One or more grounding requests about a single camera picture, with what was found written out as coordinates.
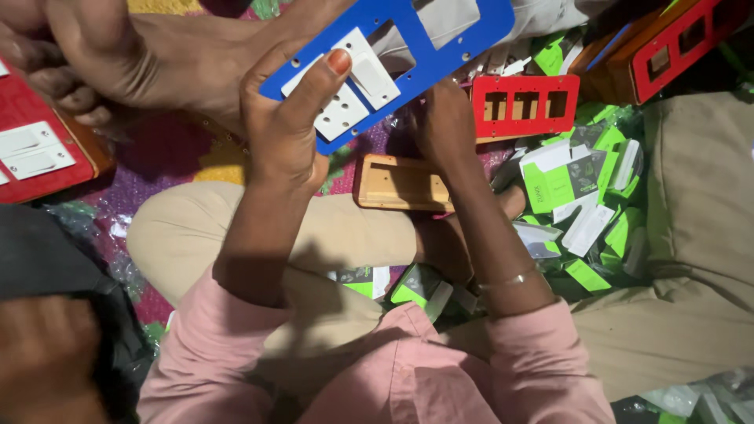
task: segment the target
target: hand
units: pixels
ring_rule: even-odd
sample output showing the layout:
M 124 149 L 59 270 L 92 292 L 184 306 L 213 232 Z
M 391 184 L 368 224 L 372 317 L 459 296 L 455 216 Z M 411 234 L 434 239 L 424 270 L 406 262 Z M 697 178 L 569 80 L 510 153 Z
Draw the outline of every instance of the hand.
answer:
M 476 161 L 477 132 L 467 94 L 451 78 L 444 78 L 426 96 L 425 109 L 414 114 L 416 144 L 425 158 L 443 173 Z
M 282 183 L 318 190 L 327 175 L 326 157 L 317 153 L 314 119 L 348 77 L 351 56 L 342 49 L 321 57 L 283 102 L 259 93 L 259 86 L 290 60 L 306 40 L 272 48 L 241 82 L 241 110 L 249 136 L 249 181 Z
M 0 303 L 0 416 L 23 421 L 88 396 L 99 338 L 86 300 Z

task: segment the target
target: bracelet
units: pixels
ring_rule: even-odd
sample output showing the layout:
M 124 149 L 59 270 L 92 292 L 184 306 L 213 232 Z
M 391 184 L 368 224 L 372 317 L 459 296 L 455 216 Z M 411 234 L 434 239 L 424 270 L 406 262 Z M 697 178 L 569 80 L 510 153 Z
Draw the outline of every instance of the bracelet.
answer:
M 531 270 L 529 270 L 527 272 L 524 272 L 523 274 L 516 275 L 515 277 L 513 277 L 513 278 L 511 278 L 509 280 L 503 281 L 502 283 L 497 283 L 497 284 L 477 284 L 477 286 L 479 287 L 479 289 L 481 289 L 481 291 L 490 291 L 490 290 L 492 290 L 495 287 L 518 285 L 518 284 L 521 284 L 521 283 L 525 282 L 534 273 L 541 275 L 541 273 L 539 272 L 539 269 L 534 268 L 534 269 L 531 269 Z

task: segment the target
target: beige trousers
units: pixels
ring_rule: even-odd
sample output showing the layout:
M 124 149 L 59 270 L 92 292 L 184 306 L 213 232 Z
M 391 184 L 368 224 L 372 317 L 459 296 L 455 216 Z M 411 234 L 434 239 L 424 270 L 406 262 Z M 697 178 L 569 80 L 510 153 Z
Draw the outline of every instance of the beige trousers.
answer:
M 754 106 L 730 94 L 676 97 L 651 107 L 646 121 L 656 279 L 572 306 L 611 401 L 754 365 Z M 215 259 L 242 192 L 229 183 L 185 184 L 150 198 L 133 218 L 130 254 L 172 304 Z M 270 373 L 288 380 L 282 386 L 316 390 L 382 314 L 318 272 L 408 264 L 415 246 L 402 213 L 360 209 L 350 195 L 311 200 L 284 276 L 296 317 L 265 344 Z M 481 321 L 443 337 L 489 356 Z M 325 354 L 328 364 L 314 366 Z

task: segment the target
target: red panel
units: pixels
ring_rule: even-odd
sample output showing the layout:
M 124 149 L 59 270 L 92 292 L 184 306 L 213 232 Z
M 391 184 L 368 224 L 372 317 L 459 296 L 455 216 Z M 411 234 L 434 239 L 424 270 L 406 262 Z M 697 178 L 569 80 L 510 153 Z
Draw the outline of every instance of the red panel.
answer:
M 721 0 L 701 0 L 636 52 L 631 62 L 631 68 L 639 104 L 649 100 L 662 87 L 712 50 L 719 42 L 726 39 L 749 16 L 749 2 L 747 0 L 722 1 L 730 2 L 731 9 L 719 14 L 718 19 L 721 19 L 722 23 L 717 28 L 713 28 L 713 8 Z M 686 54 L 681 55 L 679 36 L 700 18 L 704 19 L 704 39 Z M 647 62 L 666 46 L 670 58 L 670 68 L 654 81 L 650 81 Z
M 514 135 L 547 134 L 569 131 L 573 128 L 578 100 L 579 78 L 576 75 L 561 76 L 480 76 L 474 79 L 471 102 L 477 123 L 477 137 L 503 137 Z M 516 93 L 537 92 L 537 115 L 533 119 L 513 119 L 513 100 Z M 565 115 L 560 118 L 545 118 L 547 95 L 565 91 Z M 506 93 L 505 119 L 484 120 L 484 103 L 487 93 Z
M 46 121 L 76 160 L 72 166 L 25 180 L 16 180 L 0 162 L 0 171 L 10 180 L 0 186 L 0 203 L 20 203 L 91 180 L 94 171 L 55 113 L 18 75 L 0 78 L 0 131 Z

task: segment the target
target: blue switch plate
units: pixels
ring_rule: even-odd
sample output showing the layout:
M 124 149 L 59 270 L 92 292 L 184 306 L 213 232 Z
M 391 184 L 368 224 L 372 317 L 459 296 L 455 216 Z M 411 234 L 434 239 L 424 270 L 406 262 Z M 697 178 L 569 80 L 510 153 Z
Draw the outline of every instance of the blue switch plate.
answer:
M 353 81 L 348 79 L 347 84 L 354 89 L 369 110 L 369 116 L 354 126 L 357 133 L 361 134 L 460 68 L 470 58 L 481 54 L 503 39 L 513 28 L 515 16 L 508 0 L 477 0 L 477 7 L 480 19 L 436 50 L 411 0 L 358 0 L 296 54 L 295 59 L 299 61 L 299 67 L 293 66 L 293 60 L 287 62 L 262 84 L 259 91 L 271 99 L 282 100 L 284 96 L 280 89 L 301 71 L 301 66 L 308 65 L 319 55 L 330 51 L 332 46 L 343 39 L 354 27 L 358 27 L 368 38 L 383 23 L 393 20 L 414 56 L 416 66 L 395 81 L 400 90 L 400 96 L 380 110 L 374 110 L 366 101 L 363 101 L 361 92 L 355 88 Z M 328 141 L 317 133 L 317 151 L 323 155 L 329 155 L 353 138 L 350 131 L 346 131 L 332 141 Z

